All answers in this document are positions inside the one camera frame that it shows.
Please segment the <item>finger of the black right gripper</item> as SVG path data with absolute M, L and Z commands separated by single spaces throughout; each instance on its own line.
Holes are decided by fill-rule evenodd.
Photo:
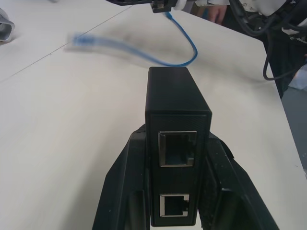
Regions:
M 170 12 L 172 8 L 172 0 L 153 0 L 150 3 L 153 13 Z
M 153 0 L 106 0 L 118 6 L 130 6 L 139 4 L 150 4 Z

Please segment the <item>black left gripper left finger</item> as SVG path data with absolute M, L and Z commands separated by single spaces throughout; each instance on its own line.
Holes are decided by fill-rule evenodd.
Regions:
M 141 126 L 106 174 L 92 230 L 150 230 L 145 138 Z

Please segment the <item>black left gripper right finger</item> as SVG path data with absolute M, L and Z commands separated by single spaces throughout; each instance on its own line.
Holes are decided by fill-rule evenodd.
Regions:
M 247 172 L 212 133 L 198 211 L 203 230 L 279 230 Z

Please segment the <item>small black Ethernet port box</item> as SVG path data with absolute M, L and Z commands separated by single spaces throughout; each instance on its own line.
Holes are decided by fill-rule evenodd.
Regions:
M 151 67 L 145 127 L 154 227 L 196 222 L 212 112 L 187 68 Z

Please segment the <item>person's bare hand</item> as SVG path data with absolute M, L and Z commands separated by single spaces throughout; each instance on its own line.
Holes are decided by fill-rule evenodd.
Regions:
M 208 20 L 221 25 L 227 10 L 227 5 L 211 5 L 208 7 Z

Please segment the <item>silver robot torso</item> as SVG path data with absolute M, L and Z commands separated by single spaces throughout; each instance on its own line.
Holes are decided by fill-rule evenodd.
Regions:
M 307 0 L 257 0 L 257 10 L 275 17 L 272 29 L 307 45 Z

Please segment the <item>grey metal object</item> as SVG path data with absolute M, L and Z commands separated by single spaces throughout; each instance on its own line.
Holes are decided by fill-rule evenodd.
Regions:
M 9 20 L 7 13 L 0 8 L 0 42 L 10 42 L 15 24 Z

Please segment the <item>white plastic bag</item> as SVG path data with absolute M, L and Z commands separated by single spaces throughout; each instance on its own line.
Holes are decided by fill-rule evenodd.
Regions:
M 295 73 L 289 87 L 307 92 L 307 64 Z

